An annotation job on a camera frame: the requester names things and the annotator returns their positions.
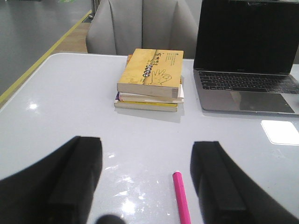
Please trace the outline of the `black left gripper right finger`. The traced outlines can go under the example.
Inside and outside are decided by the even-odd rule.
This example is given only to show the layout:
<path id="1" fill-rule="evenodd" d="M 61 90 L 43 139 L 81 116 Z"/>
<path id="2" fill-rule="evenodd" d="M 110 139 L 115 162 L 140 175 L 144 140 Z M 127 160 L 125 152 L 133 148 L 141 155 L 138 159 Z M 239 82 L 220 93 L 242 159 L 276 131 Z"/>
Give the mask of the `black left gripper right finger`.
<path id="1" fill-rule="evenodd" d="M 194 142 L 190 173 L 206 224 L 297 224 L 217 141 Z"/>

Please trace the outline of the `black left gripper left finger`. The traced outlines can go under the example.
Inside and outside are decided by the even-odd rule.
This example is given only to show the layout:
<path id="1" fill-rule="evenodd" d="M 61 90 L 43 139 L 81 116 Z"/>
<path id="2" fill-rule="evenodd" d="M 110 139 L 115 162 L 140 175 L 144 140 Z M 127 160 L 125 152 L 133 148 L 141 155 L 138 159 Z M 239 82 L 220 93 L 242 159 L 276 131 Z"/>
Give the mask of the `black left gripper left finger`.
<path id="1" fill-rule="evenodd" d="M 0 181 L 0 222 L 85 224 L 101 170 L 100 138 L 73 137 Z"/>

